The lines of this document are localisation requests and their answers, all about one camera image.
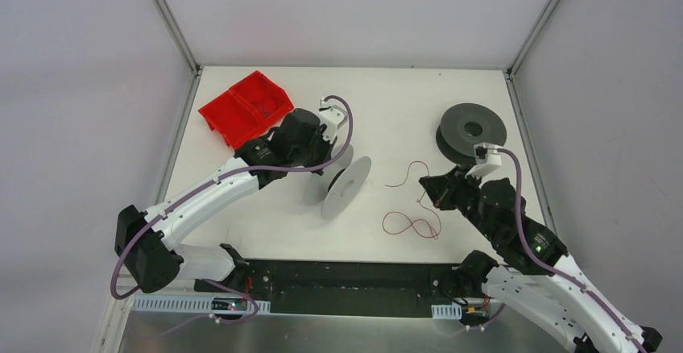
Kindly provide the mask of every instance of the gray wall panel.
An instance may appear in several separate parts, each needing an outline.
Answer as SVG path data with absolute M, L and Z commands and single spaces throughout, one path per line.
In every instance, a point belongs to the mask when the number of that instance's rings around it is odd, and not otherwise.
M 683 0 L 564 0 L 515 80 L 562 238 L 683 344 Z
M 191 76 L 151 0 L 0 3 L 0 351 L 88 351 Z

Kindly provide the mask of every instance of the white work surface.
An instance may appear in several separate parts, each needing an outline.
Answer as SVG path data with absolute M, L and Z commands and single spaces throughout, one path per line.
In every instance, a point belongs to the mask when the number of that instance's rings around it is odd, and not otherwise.
M 416 204 L 422 188 L 418 177 L 424 166 L 413 165 L 408 182 L 398 184 L 408 164 L 422 160 L 432 175 L 449 171 L 450 163 L 434 139 L 444 111 L 463 102 L 492 109 L 507 127 L 506 147 L 523 166 L 527 215 L 542 222 L 519 129 L 503 74 L 500 71 L 446 69 L 334 69 L 206 67 L 173 169 L 168 197 L 176 196 L 221 166 L 233 155 L 223 138 L 210 131 L 197 110 L 234 83 L 258 69 L 282 87 L 295 107 L 315 111 L 329 94 L 343 97 L 354 113 L 355 157 L 372 159 L 370 175 L 351 205 L 338 217 L 325 221 L 320 206 L 303 203 L 309 174 L 292 173 L 282 180 L 235 202 L 198 227 L 184 243 L 212 246 L 228 243 L 245 258 L 284 260 L 343 260 L 409 263 L 459 263 L 479 249 L 499 259 L 491 245 L 458 212 L 439 212 L 443 231 L 438 239 L 423 239 L 413 230 L 388 235 L 382 218 L 400 210 L 411 218 L 435 218 Z M 339 133 L 343 142 L 347 129 Z M 510 177 L 514 165 L 503 156 L 503 168 L 491 175 Z M 424 202 L 430 205 L 425 197 Z M 387 229 L 407 225 L 398 215 L 387 219 Z M 428 235 L 423 223 L 420 231 Z

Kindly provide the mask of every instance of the robotic arm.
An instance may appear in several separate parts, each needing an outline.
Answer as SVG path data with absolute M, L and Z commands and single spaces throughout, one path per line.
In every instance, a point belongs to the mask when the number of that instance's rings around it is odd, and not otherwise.
M 114 250 L 119 256 L 127 254 L 123 263 L 140 289 L 153 293 L 179 278 L 224 280 L 235 268 L 244 268 L 246 263 L 229 245 L 195 247 L 182 241 L 218 211 L 287 172 L 322 174 L 347 112 L 326 100 L 317 115 L 294 109 L 279 127 L 244 143 L 234 157 L 177 197 L 143 211 L 133 205 L 122 210 Z
M 458 210 L 491 242 L 512 268 L 546 289 L 547 297 L 515 277 L 481 251 L 470 253 L 456 270 L 470 291 L 494 297 L 575 352 L 653 352 L 661 342 L 656 330 L 623 316 L 586 278 L 567 247 L 548 228 L 524 214 L 525 201 L 510 181 L 482 177 L 500 166 L 501 147 L 475 147 L 478 164 L 457 165 L 442 176 L 420 178 L 434 206 Z M 521 212 L 521 227 L 515 224 Z

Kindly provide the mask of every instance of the cable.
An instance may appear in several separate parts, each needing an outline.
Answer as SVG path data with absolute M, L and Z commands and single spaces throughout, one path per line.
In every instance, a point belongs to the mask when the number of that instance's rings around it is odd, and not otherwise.
M 397 185 L 385 184 L 384 186 L 386 186 L 388 188 L 399 188 L 400 186 L 405 185 L 405 183 L 408 181 L 408 175 L 410 174 L 411 168 L 414 164 L 423 164 L 424 167 L 427 169 L 427 176 L 429 176 L 429 166 L 427 166 L 426 163 L 424 163 L 422 161 L 412 161 L 408 165 L 408 170 L 406 171 L 406 176 L 405 176 L 403 182 L 401 182 L 400 184 L 397 184 Z M 427 191 L 424 191 L 422 193 L 422 196 L 420 196 L 420 198 L 418 198 L 416 202 L 422 207 L 423 210 L 427 210 L 427 211 L 431 212 L 432 214 L 434 214 L 434 216 L 437 217 L 437 220 L 439 222 L 439 230 L 436 230 L 436 228 L 434 228 L 434 226 L 432 226 L 432 224 L 429 221 L 427 221 L 426 219 L 418 218 L 417 220 L 412 220 L 405 213 L 400 212 L 398 210 L 393 210 L 391 212 L 387 212 L 387 214 L 384 215 L 384 218 L 382 218 L 382 229 L 384 230 L 384 232 L 388 233 L 389 235 L 400 235 L 400 234 L 404 233 L 406 230 L 408 230 L 409 228 L 412 228 L 415 231 L 415 233 L 418 236 L 420 236 L 421 238 L 438 240 L 439 234 L 441 233 L 441 230 L 443 229 L 443 226 L 441 225 L 441 218 L 439 217 L 439 215 L 436 212 L 434 212 L 433 210 L 431 210 L 430 208 L 428 208 L 428 207 L 424 206 L 424 204 L 422 204 L 422 199 L 424 199 L 425 194 L 427 194 Z M 408 220 L 408 223 L 409 223 L 408 226 L 406 226 L 405 228 L 403 228 L 402 230 L 400 230 L 398 232 L 390 232 L 389 230 L 387 230 L 385 223 L 387 221 L 387 218 L 392 214 L 398 214 L 398 215 L 401 215 L 404 218 L 406 218 L 406 220 Z M 429 227 L 429 236 L 422 235 L 417 230 L 417 227 L 415 226 L 415 224 L 417 222 L 424 222 L 425 224 L 427 224 L 427 226 Z
M 323 164 L 319 164 L 316 166 L 311 166 L 307 168 L 288 168 L 288 167 L 282 167 L 282 166 L 269 166 L 269 165 L 256 165 L 256 166 L 247 166 L 245 168 L 239 168 L 239 169 L 234 169 L 229 172 L 225 172 L 218 176 L 218 181 L 225 180 L 228 177 L 232 177 L 235 174 L 239 174 L 242 172 L 253 172 L 253 171 L 259 171 L 259 170 L 268 170 L 268 171 L 274 171 L 274 172 L 317 172 L 318 170 L 322 170 L 323 168 L 326 168 L 333 164 L 335 161 L 339 160 L 340 157 L 344 155 L 344 152 L 346 149 L 349 147 L 349 144 L 351 143 L 351 136 L 354 133 L 354 116 L 351 113 L 351 108 L 349 106 L 349 103 L 346 102 L 343 98 L 338 97 L 337 95 L 328 95 L 325 97 L 325 100 L 328 101 L 330 99 L 339 101 L 345 108 L 346 108 L 346 113 L 348 114 L 349 117 L 349 133 L 346 135 L 346 141 L 344 144 L 341 146 L 341 150 L 337 155 L 332 158 L 331 160 L 324 162 Z M 196 196 L 200 192 L 204 191 L 204 189 L 207 189 L 211 185 L 215 185 L 216 182 L 213 180 L 206 181 L 204 184 L 199 185 L 196 187 L 194 190 L 190 191 L 183 197 L 179 198 L 176 202 L 171 204 L 166 210 L 166 214 L 169 212 L 172 212 L 179 206 L 183 205 L 187 200 L 191 199 L 192 197 Z M 130 291 L 124 293 L 124 294 L 119 294 L 116 291 L 116 281 L 118 279 L 118 275 L 121 272 L 121 267 L 123 266 L 124 260 L 126 260 L 126 257 L 130 253 L 130 250 L 133 249 L 133 246 L 140 240 L 140 238 L 143 237 L 144 233 L 147 232 L 147 230 L 151 229 L 157 222 L 161 220 L 161 216 L 157 215 L 155 216 L 152 220 L 150 220 L 147 225 L 143 226 L 138 233 L 136 233 L 128 242 L 128 244 L 123 248 L 123 251 L 121 252 L 121 255 L 118 257 L 118 261 L 116 262 L 116 266 L 114 267 L 114 271 L 112 272 L 111 275 L 111 281 L 110 281 L 110 292 L 111 296 L 114 297 L 114 299 L 125 299 L 133 295 L 136 291 L 138 291 L 139 286 L 135 286 L 132 288 Z
M 622 322 L 619 316 L 615 314 L 615 312 L 612 311 L 612 309 L 610 309 L 610 306 L 608 306 L 607 303 L 605 303 L 605 301 L 603 301 L 598 294 L 590 291 L 587 288 L 587 286 L 583 284 L 583 282 L 581 282 L 580 280 L 576 279 L 575 277 L 571 276 L 570 274 L 564 271 L 558 270 L 557 268 L 554 268 L 553 266 L 544 263 L 542 260 L 538 259 L 536 255 L 534 255 L 532 249 L 529 247 L 527 238 L 524 236 L 524 226 L 522 226 L 522 165 L 519 163 L 519 158 L 517 158 L 515 153 L 501 147 L 499 147 L 497 150 L 510 156 L 510 158 L 512 158 L 512 162 L 515 163 L 515 172 L 517 177 L 517 185 L 515 187 L 515 221 L 517 222 L 517 232 L 519 234 L 519 240 L 522 243 L 522 247 L 524 248 L 524 252 L 536 265 L 538 265 L 539 267 L 543 268 L 548 272 L 557 274 L 565 278 L 569 282 L 575 284 L 582 291 L 582 293 L 586 293 L 591 298 L 593 298 L 598 303 L 598 305 L 605 310 L 607 315 L 610 316 L 612 321 L 614 321 L 617 324 L 619 329 L 621 329 L 621 331 L 626 335 L 626 338 L 631 340 L 635 347 L 638 348 L 638 351 L 642 353 L 648 353 L 648 351 L 645 350 L 643 345 L 640 342 L 638 342 L 637 339 L 632 337 L 631 331 L 628 329 L 628 327 Z

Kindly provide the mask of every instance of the purple cable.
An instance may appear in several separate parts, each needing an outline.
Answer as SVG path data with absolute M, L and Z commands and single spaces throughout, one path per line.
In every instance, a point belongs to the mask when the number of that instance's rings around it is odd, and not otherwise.
M 239 174 L 242 172 L 252 172 L 252 171 L 258 171 L 258 170 L 270 170 L 270 171 L 276 171 L 276 172 L 316 172 L 318 170 L 322 170 L 323 168 L 327 168 L 332 163 L 339 160 L 339 158 L 341 158 L 344 155 L 344 152 L 346 152 L 346 149 L 349 147 L 349 145 L 351 143 L 351 135 L 354 133 L 354 116 L 351 113 L 351 108 L 349 107 L 349 103 L 346 102 L 343 98 L 338 97 L 337 95 L 328 95 L 327 97 L 325 97 L 326 101 L 328 101 L 330 99 L 334 99 L 334 100 L 340 102 L 346 108 L 346 113 L 348 114 L 348 117 L 349 117 L 349 133 L 346 135 L 346 141 L 344 142 L 344 145 L 341 146 L 341 150 L 339 151 L 339 153 L 337 153 L 337 155 L 334 158 L 332 158 L 331 160 L 329 160 L 327 162 L 324 162 L 323 164 L 311 166 L 308 168 L 287 168 L 287 167 L 282 167 L 282 166 L 268 166 L 268 165 L 247 166 L 245 168 L 239 168 L 239 169 L 231 170 L 229 172 L 225 172 L 218 177 L 218 180 L 219 181 L 225 180 L 228 177 L 232 177 L 235 174 Z M 196 196 L 198 193 L 202 192 L 204 189 L 207 189 L 211 185 L 215 185 L 215 184 L 216 183 L 214 183 L 213 180 L 211 180 L 211 181 L 206 181 L 202 185 L 199 185 L 194 190 L 190 191 L 188 194 L 179 198 L 178 201 L 171 204 L 166 209 L 166 213 L 172 212 L 177 207 L 184 204 L 190 198 Z M 158 216 L 158 215 L 155 216 L 152 220 L 150 220 L 150 222 L 146 226 L 143 226 L 138 231 L 138 233 L 135 234 L 130 239 L 130 242 L 128 242 L 126 247 L 123 248 L 123 251 L 121 252 L 121 256 L 118 257 L 118 261 L 116 262 L 116 266 L 114 267 L 114 272 L 111 274 L 111 281 L 110 281 L 110 285 L 109 285 L 109 290 L 111 292 L 111 296 L 114 297 L 114 299 L 119 299 L 119 300 L 125 299 L 125 298 L 128 298 L 131 295 L 133 295 L 136 291 L 138 291 L 139 286 L 135 286 L 134 288 L 132 288 L 127 293 L 119 294 L 116 291 L 116 280 L 118 279 L 118 274 L 121 272 L 121 267 L 123 267 L 123 261 L 126 260 L 126 257 L 130 253 L 130 250 L 140 240 L 140 238 L 143 237 L 144 233 L 147 232 L 147 230 L 149 230 L 150 228 L 152 228 L 157 222 L 159 222 L 159 220 L 161 220 L 161 216 Z
M 544 263 L 542 260 L 538 259 L 536 255 L 534 255 L 532 249 L 529 247 L 529 244 L 527 242 L 526 236 L 524 236 L 524 227 L 522 226 L 522 165 L 519 164 L 519 158 L 515 155 L 515 153 L 504 149 L 504 148 L 499 148 L 499 152 L 505 153 L 510 158 L 512 158 L 512 162 L 515 163 L 515 171 L 516 171 L 516 177 L 517 177 L 517 185 L 515 187 L 515 220 L 517 221 L 517 232 L 519 233 L 519 240 L 522 243 L 522 247 L 524 248 L 524 252 L 531 258 L 531 260 L 538 265 L 539 267 L 543 268 L 544 270 L 551 272 L 553 274 L 557 274 L 569 282 L 575 284 L 582 292 L 587 293 L 591 298 L 593 298 L 602 309 L 605 310 L 607 315 L 612 318 L 612 321 L 614 321 L 619 329 L 627 336 L 627 339 L 630 339 L 631 342 L 635 345 L 636 348 L 638 348 L 638 351 L 642 353 L 648 353 L 647 350 L 643 347 L 643 345 L 638 342 L 637 339 L 635 338 L 629 338 L 631 336 L 631 331 L 626 327 L 626 325 L 622 322 L 622 320 L 619 318 L 617 314 L 615 314 L 612 309 L 610 309 L 610 306 L 605 303 L 605 301 L 602 300 L 602 298 L 596 294 L 593 293 L 592 291 L 588 290 L 585 284 L 583 284 L 580 280 L 577 278 L 571 276 L 570 274 L 558 270 L 557 268 L 554 268 L 553 266 L 550 266 L 546 263 Z

